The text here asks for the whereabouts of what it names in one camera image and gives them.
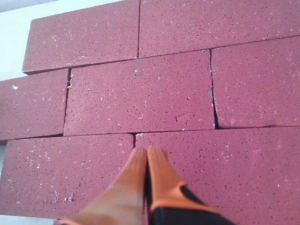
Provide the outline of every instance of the speckled brick surface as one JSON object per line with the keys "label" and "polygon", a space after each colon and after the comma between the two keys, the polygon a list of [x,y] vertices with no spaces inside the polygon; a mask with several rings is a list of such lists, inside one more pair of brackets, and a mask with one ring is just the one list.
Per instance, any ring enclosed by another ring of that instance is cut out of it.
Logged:
{"label": "speckled brick surface", "polygon": [[62,134],[68,70],[0,82],[0,141]]}
{"label": "speckled brick surface", "polygon": [[219,126],[300,125],[300,37],[212,51]]}
{"label": "speckled brick surface", "polygon": [[170,162],[204,202],[240,224],[300,221],[300,127],[138,135],[165,147]]}
{"label": "speckled brick surface", "polygon": [[213,129],[209,51],[72,69],[64,135]]}
{"label": "speckled brick surface", "polygon": [[0,214],[73,215],[108,187],[132,148],[133,136],[129,134],[9,141]]}
{"label": "speckled brick surface", "polygon": [[299,2],[142,0],[139,56],[300,35]]}
{"label": "speckled brick surface", "polygon": [[23,71],[137,57],[139,0],[126,0],[32,21]]}

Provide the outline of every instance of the red brick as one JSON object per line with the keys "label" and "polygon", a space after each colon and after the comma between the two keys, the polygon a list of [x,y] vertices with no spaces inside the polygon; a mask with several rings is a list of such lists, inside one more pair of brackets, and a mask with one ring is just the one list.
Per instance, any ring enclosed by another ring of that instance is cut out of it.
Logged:
{"label": "red brick", "polygon": [[62,134],[68,70],[0,82],[0,141]]}
{"label": "red brick", "polygon": [[73,215],[108,187],[132,148],[129,134],[8,141],[0,214]]}
{"label": "red brick", "polygon": [[212,51],[219,126],[300,125],[300,37]]}
{"label": "red brick", "polygon": [[192,191],[240,224],[300,221],[300,127],[165,132],[136,145],[165,147]]}
{"label": "red brick", "polygon": [[300,35],[299,2],[142,0],[139,56]]}
{"label": "red brick", "polygon": [[137,58],[139,0],[33,20],[23,71]]}
{"label": "red brick", "polygon": [[213,129],[209,51],[72,69],[64,135]]}

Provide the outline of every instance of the white wall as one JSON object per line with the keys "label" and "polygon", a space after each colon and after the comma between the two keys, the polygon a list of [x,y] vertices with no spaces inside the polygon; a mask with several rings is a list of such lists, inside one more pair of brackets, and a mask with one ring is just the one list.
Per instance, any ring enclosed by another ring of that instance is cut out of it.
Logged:
{"label": "white wall", "polygon": [[[31,20],[118,0],[59,0],[0,13],[0,81],[26,76],[23,58]],[[5,146],[0,146],[0,169]],[[51,225],[53,219],[0,215],[1,225]]]}

